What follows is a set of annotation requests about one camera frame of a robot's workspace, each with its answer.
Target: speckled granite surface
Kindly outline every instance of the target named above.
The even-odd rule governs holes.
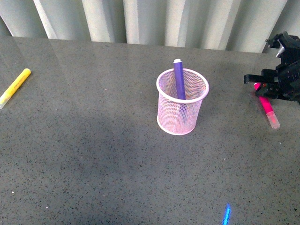
[[[181,58],[210,83],[195,130],[157,122],[156,78]],[[270,128],[243,75],[275,55],[6,37],[0,92],[0,224],[300,221],[300,106],[273,100]]]

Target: wire mesh cup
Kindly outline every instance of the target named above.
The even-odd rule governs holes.
[[[202,100],[209,92],[207,80],[196,71],[184,68],[183,77],[186,100],[177,99],[174,69],[162,72],[156,81],[157,122],[172,135],[185,135],[195,128]]]

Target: pen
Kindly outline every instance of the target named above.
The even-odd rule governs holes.
[[[0,109],[9,101],[9,99],[14,95],[14,93],[19,89],[22,83],[31,74],[30,69],[24,69],[23,72],[15,79],[15,81],[9,86],[9,88],[0,97]]]
[[[260,85],[261,85],[260,83],[255,83],[254,84],[254,89],[257,90],[260,87]],[[266,97],[262,97],[262,96],[259,96],[259,100],[262,103],[263,109],[266,112],[266,115],[267,115],[268,120],[271,124],[271,127],[273,129],[280,128],[280,124],[277,120],[277,117],[276,117],[274,111],[273,111],[273,108],[271,106],[270,101]]]

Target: curtain fold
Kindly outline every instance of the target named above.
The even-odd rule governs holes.
[[[269,52],[300,36],[298,0],[0,0],[0,37]]]

